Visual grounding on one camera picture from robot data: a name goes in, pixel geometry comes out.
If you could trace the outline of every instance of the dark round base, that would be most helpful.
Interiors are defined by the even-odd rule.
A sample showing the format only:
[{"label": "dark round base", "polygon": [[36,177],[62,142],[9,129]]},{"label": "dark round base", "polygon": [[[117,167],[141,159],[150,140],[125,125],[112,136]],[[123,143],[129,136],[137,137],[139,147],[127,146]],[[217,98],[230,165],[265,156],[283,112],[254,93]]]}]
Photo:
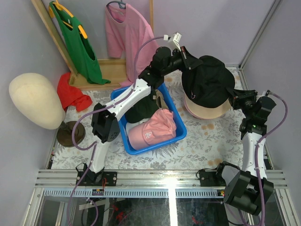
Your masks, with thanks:
[{"label": "dark round base", "polygon": [[[66,124],[69,126],[69,128],[71,129],[71,131],[73,130],[73,127],[75,125],[76,121],[69,121]],[[85,131],[85,127],[80,123],[75,131],[75,141],[76,144],[79,144],[83,141],[83,139],[85,138],[86,135],[86,131]],[[63,129],[63,128],[59,128],[56,138],[57,141],[63,145],[64,147],[73,147],[73,142],[72,142],[72,134]]]}]

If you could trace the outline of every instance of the floral tablecloth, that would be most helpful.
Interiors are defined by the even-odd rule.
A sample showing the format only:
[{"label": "floral tablecloth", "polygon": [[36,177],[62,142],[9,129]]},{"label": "floral tablecloth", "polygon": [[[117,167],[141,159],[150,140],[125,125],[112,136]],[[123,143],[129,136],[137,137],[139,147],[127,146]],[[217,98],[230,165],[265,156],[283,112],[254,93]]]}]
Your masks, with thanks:
[{"label": "floral tablecloth", "polygon": [[[235,77],[235,88],[242,89],[236,68],[228,69]],[[223,160],[241,167],[243,146],[240,141],[239,126],[244,117],[241,111],[231,109],[222,117],[213,120],[194,118],[184,106],[181,72],[176,71],[167,75],[165,84],[187,128],[186,138],[148,153],[129,155],[119,135],[106,155],[105,168],[109,170],[199,170],[215,168]],[[104,104],[111,100],[111,90],[83,93],[91,96],[93,104],[82,112],[77,112],[73,106],[69,107],[65,122],[77,121],[82,115],[92,111],[95,104]],[[87,147],[99,140],[92,134],[91,119],[92,116],[88,116],[82,121],[86,129],[86,137],[80,144],[81,147]],[[74,169],[81,162],[88,162],[91,153],[92,149],[80,151],[75,147],[67,148],[57,144],[52,169]]]}]

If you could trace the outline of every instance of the green shirt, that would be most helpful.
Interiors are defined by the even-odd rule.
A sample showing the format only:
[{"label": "green shirt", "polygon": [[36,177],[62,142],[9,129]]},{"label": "green shirt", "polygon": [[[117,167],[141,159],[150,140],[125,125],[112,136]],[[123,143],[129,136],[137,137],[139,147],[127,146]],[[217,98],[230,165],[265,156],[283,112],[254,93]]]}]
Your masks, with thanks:
[{"label": "green shirt", "polygon": [[[69,16],[63,10],[58,10],[52,3],[53,1],[50,2],[49,5],[58,21],[65,39],[68,53],[78,72],[82,74],[89,83],[110,83],[110,80],[102,78],[102,72],[100,70],[97,57],[89,40],[84,39],[79,32],[78,26],[81,25],[79,20],[75,16]],[[65,25],[63,21],[70,24],[73,29]]]}]

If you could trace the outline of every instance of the black cap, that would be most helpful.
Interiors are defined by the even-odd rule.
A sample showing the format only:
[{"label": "black cap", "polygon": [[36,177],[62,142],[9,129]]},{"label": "black cap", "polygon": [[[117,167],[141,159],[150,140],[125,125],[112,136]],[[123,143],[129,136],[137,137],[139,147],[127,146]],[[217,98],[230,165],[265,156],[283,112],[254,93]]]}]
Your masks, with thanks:
[{"label": "black cap", "polygon": [[199,59],[203,61],[200,66],[183,72],[183,89],[193,103],[216,108],[229,98],[226,88],[234,88],[234,77],[219,59],[213,56],[202,56]]},{"label": "black cap", "polygon": [[133,107],[131,107],[124,115],[129,123],[136,123],[142,119],[152,117],[152,115],[159,109],[156,103],[156,91],[152,90],[150,94],[139,100]]}]

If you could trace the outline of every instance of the pink t-shirt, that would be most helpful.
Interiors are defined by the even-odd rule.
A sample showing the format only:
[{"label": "pink t-shirt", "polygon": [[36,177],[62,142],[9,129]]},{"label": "pink t-shirt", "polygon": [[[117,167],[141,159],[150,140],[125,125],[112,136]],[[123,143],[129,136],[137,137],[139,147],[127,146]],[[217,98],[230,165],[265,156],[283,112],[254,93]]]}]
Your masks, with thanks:
[{"label": "pink t-shirt", "polygon": [[[125,9],[109,5],[105,10],[105,30],[109,56],[121,58],[122,52],[126,52],[127,79],[129,81],[123,82],[121,85],[130,85],[135,79],[134,59],[136,53],[143,43],[154,37],[151,26],[129,4],[126,4]],[[142,48],[137,61],[137,75],[150,64],[157,48],[158,44],[155,40]]]}]

